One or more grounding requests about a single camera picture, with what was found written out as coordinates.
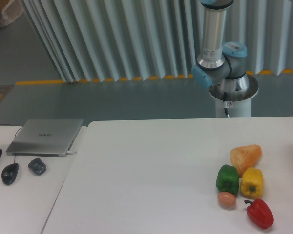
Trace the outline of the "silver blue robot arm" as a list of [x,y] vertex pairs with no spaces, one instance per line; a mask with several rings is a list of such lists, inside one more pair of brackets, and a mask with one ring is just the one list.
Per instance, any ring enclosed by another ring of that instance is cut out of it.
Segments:
[[293,0],[203,0],[195,80],[221,100],[253,96],[247,71],[293,70]]

